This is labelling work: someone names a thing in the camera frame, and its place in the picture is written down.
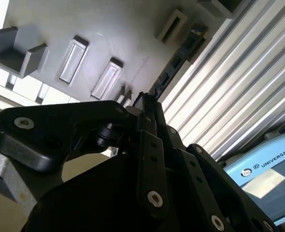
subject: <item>white metal slats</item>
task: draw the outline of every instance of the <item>white metal slats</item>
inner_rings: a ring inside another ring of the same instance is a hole
[[[163,101],[183,142],[215,159],[285,123],[285,0],[252,1]]]

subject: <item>robotic arm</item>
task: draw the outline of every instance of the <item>robotic arm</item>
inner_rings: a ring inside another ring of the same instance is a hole
[[[62,166],[118,155],[63,183]],[[161,104],[114,101],[0,112],[0,193],[19,203],[25,232],[273,232],[276,227],[199,145],[183,145]]]

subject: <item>bright light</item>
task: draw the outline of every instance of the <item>bright light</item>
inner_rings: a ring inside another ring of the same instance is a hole
[[[259,199],[262,199],[267,193],[271,192],[275,187],[281,184],[285,177],[273,169],[269,169],[263,174],[255,177],[247,183],[242,189]]]

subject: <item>screw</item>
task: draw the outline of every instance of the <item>screw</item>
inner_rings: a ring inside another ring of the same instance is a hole
[[[195,147],[195,150],[196,150],[198,153],[200,153],[200,154],[202,153],[202,150],[201,150],[200,147],[198,147],[198,146]]]
[[[170,128],[170,132],[171,132],[172,134],[176,134],[176,133],[177,133],[176,130],[173,129],[173,128]]]
[[[150,191],[148,193],[148,200],[156,208],[161,208],[163,206],[163,199],[161,195],[155,191]]]
[[[211,222],[218,231],[224,231],[225,226],[216,215],[211,216]]]
[[[30,130],[35,124],[34,122],[27,117],[18,117],[15,119],[15,125],[21,129]]]
[[[117,108],[115,108],[115,109],[116,109],[119,113],[121,113],[121,114],[123,113],[123,110],[122,110],[121,108],[118,108],[118,107],[117,107]]]
[[[271,225],[268,222],[264,221],[264,224],[270,232],[273,232],[273,228],[271,227]]]

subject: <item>wall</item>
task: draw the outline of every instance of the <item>wall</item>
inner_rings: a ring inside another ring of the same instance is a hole
[[[64,165],[62,178],[67,181],[91,167],[107,160],[102,154],[90,154]],[[20,206],[0,195],[0,232],[19,232],[26,222]]]

